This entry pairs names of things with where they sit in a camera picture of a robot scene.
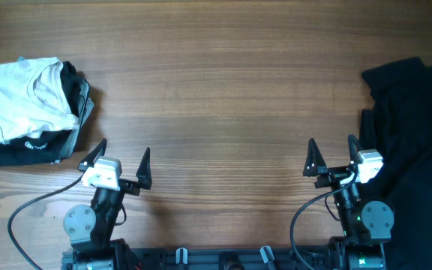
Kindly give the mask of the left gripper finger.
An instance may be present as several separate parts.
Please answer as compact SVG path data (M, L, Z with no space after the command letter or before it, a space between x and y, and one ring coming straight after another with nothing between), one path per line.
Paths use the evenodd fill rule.
M80 172L85 172L88 168L93 167L96 160L100 156L104 156L106 148L107 139L103 138L100 143L79 162L77 169Z
M141 189L150 190L152 188L152 173L150 166L151 149L146 148L142 160L139 164L138 170L136 171L136 177L138 179L138 185Z

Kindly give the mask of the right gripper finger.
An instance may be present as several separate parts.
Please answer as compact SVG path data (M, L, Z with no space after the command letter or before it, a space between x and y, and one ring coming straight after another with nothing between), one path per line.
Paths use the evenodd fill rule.
M353 161L358 154L359 151L362 150L359 140L355 137L354 134L350 134L348 136L348 147L349 147L349 157L350 160Z
M328 172L328 167L314 138L309 139L303 176L316 177Z

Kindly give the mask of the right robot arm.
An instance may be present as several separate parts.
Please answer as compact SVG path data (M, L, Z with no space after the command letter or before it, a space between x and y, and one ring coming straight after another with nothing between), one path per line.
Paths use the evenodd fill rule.
M349 159L346 166L329 167L311 138L303 175L315 177L316 188L330 188L343 236L333 236L323 249L322 259L311 257L314 269L386 269L383 244L392 238L394 212L382 199L365 196L362 188L383 167L383 157L375 149L364 150L348 136Z

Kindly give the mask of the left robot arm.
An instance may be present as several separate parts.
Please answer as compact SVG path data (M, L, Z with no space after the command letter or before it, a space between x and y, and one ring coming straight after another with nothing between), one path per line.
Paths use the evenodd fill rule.
M72 247L61 259L64 270L143 268L142 260L124 239L111 237L114 228L121 225L117 218L125 212L125 195L138 196L142 189L152 187L151 149L145 150L134 181L121 177L120 160L107 157L106 148L107 140L103 139L79 162L82 184L95 188L95 192L89 205L76 205L64 216L64 231Z

